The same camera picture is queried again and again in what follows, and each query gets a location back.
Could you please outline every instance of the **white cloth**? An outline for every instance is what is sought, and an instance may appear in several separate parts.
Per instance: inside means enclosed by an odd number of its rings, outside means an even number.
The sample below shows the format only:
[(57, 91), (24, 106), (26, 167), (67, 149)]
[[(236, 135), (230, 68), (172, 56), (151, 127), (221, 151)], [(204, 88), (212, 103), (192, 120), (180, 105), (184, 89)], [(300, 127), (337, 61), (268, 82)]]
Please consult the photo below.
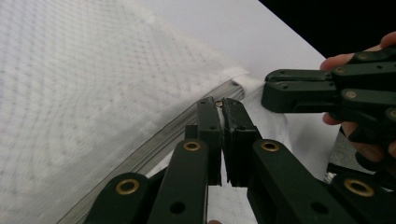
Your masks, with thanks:
[(0, 223), (55, 223), (127, 155), (247, 71), (133, 1), (0, 7)]

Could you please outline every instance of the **brass bolt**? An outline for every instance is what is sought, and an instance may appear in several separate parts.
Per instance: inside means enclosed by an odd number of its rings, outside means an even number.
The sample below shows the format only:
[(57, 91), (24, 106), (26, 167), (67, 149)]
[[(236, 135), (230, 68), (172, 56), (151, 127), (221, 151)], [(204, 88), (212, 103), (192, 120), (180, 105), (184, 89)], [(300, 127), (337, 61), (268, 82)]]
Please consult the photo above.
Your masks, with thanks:
[(374, 190), (369, 185), (357, 179), (346, 179), (344, 186), (362, 197), (372, 197), (374, 195)]
[(344, 67), (337, 67), (337, 68), (335, 69), (335, 71), (336, 71), (337, 73), (345, 73), (346, 69), (345, 69)]
[(201, 145), (197, 142), (188, 142), (183, 145), (184, 149), (188, 151), (195, 151), (201, 148)]
[[(124, 189), (122, 186), (128, 183), (132, 184), (132, 187), (129, 189)], [(139, 186), (140, 186), (139, 181), (135, 179), (124, 179), (116, 186), (116, 192), (120, 195), (132, 194), (135, 191), (137, 191)]]
[(396, 109), (390, 111), (390, 115), (396, 118)]
[(346, 92), (346, 97), (347, 98), (353, 99), (353, 98), (356, 98), (357, 96), (358, 96), (358, 94), (355, 91), (347, 91)]
[(265, 149), (267, 151), (278, 151), (279, 150), (279, 145), (275, 144), (273, 142), (269, 142), (269, 141), (264, 141), (260, 144), (260, 146), (262, 147), (262, 149)]
[(368, 56), (365, 53), (361, 53), (361, 54), (358, 55), (358, 58), (360, 58), (362, 60), (366, 60), (368, 58)]

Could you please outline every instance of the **screw hole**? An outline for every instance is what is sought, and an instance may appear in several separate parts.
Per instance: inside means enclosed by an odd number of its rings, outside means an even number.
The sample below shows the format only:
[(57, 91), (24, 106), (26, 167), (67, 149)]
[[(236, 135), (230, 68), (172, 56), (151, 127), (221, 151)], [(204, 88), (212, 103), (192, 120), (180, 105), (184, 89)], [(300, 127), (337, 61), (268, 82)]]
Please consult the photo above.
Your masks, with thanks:
[(311, 203), (311, 208), (320, 214), (329, 214), (329, 209), (323, 203)]
[(343, 67), (337, 67), (336, 69), (335, 69), (335, 71), (337, 72), (337, 73), (345, 73), (345, 68), (343, 68)]
[(366, 60), (368, 58), (367, 54), (359, 54), (358, 57), (362, 60)]
[(184, 149), (188, 151), (195, 151), (201, 148), (201, 145), (197, 142), (188, 142), (183, 145)]
[(344, 185), (351, 192), (362, 197), (372, 197), (375, 194), (374, 190), (369, 185), (357, 179), (346, 179)]
[(265, 149), (265, 150), (271, 151), (271, 152), (279, 150), (279, 146), (272, 142), (263, 142), (263, 143), (261, 143), (261, 147), (262, 147), (262, 149)]
[(181, 214), (186, 210), (186, 205), (181, 202), (176, 202), (171, 204), (170, 209), (173, 214)]
[(139, 182), (135, 179), (122, 180), (116, 186), (116, 192), (120, 195), (132, 194), (139, 188)]
[(396, 118), (396, 109), (392, 109), (389, 114), (393, 117)]

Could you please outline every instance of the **quilted fabric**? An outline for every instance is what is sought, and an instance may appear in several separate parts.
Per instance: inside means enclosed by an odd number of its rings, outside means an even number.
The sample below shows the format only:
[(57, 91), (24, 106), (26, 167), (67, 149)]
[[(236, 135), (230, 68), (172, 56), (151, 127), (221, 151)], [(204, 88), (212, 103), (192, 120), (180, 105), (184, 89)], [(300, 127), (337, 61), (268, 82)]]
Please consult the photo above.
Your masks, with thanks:
[(55, 223), (247, 72), (134, 1), (0, 3), (0, 223)]

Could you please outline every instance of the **black robotic claw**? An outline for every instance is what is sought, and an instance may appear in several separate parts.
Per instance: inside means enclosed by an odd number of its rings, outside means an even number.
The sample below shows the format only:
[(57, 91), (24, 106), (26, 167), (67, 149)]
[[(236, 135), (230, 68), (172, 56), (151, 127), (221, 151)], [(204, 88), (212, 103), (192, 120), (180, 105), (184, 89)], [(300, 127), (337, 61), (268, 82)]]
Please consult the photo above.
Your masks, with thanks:
[[(277, 113), (329, 112), (331, 117), (359, 124), (352, 142), (388, 149), (396, 140), (396, 47), (355, 53), (331, 71), (276, 70), (265, 79), (262, 105)], [(385, 152), (381, 162), (359, 153), (358, 163), (371, 171), (396, 164)]]
[(262, 139), (243, 104), (223, 99), (224, 131), (213, 98), (197, 102), (167, 168), (151, 178), (118, 175), (96, 198), (85, 223), (206, 224), (208, 185), (220, 185), (220, 151), (228, 181), (247, 188), (258, 223), (395, 223), (396, 199), (370, 179), (315, 179), (280, 142)]

